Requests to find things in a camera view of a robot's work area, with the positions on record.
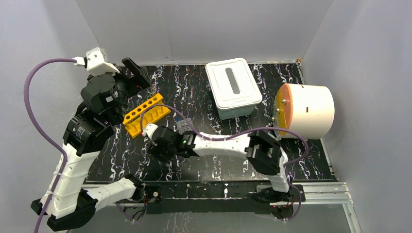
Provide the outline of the clear large test tube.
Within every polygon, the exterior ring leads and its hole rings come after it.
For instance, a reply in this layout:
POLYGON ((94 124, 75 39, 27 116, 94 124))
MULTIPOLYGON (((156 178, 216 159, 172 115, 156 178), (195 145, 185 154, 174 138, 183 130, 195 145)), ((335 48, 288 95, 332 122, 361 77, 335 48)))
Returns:
POLYGON ((157 87, 154 84, 151 85, 151 94, 152 96, 155 96, 157 94, 157 87))

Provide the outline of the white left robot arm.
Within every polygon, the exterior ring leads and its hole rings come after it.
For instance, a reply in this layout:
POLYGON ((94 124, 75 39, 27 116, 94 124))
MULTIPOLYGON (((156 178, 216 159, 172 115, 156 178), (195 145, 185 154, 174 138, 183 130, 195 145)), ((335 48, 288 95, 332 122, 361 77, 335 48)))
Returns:
POLYGON ((80 94, 75 116, 68 122, 61 157, 46 194, 31 204, 39 217, 48 215, 47 225, 55 232, 77 229, 94 214, 120 200, 139 202, 145 199, 145 186, 130 174, 120 180, 92 189, 83 189, 90 166, 121 124, 128 100, 150 86, 147 69, 131 58, 122 63, 132 75, 127 76, 111 63, 102 71, 91 71, 80 94))

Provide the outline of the yellow test tube rack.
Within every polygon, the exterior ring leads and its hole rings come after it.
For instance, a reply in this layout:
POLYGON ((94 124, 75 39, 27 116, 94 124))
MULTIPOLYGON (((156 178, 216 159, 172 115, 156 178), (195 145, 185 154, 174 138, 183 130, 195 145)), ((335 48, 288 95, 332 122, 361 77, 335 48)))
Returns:
POLYGON ((157 93, 124 116, 123 125, 132 138, 141 135, 142 129, 147 124, 157 123, 171 112, 168 107, 155 106, 163 103, 163 96, 157 93))

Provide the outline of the white bin lid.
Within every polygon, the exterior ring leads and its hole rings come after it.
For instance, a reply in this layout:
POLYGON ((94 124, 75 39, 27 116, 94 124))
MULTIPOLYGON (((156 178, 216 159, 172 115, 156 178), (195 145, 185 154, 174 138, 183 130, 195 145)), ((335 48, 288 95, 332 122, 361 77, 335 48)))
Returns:
POLYGON ((262 94, 244 58, 208 63, 206 73, 219 110, 261 103, 262 94))

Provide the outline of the clear well plate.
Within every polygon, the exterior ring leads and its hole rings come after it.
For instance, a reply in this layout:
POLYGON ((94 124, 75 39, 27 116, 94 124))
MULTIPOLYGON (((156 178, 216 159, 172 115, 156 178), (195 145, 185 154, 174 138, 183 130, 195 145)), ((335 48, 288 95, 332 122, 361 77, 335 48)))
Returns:
POLYGON ((176 122, 177 129, 179 134, 183 134, 186 131, 192 131, 192 128, 190 127, 192 125, 192 120, 191 118, 187 118, 186 120, 182 119, 176 122))

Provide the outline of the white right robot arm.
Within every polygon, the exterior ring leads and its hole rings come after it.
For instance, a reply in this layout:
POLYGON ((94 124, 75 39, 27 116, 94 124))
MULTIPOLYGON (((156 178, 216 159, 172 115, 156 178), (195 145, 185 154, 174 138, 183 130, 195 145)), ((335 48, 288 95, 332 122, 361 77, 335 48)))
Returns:
POLYGON ((279 202, 292 199, 293 189, 284 164, 288 157, 278 141, 263 130, 230 138, 228 135, 183 134, 164 126, 148 124, 143 136, 150 140, 149 153, 167 163, 172 158, 202 157, 207 155, 245 158, 254 170, 266 175, 271 187, 257 188, 252 195, 259 202, 279 202))

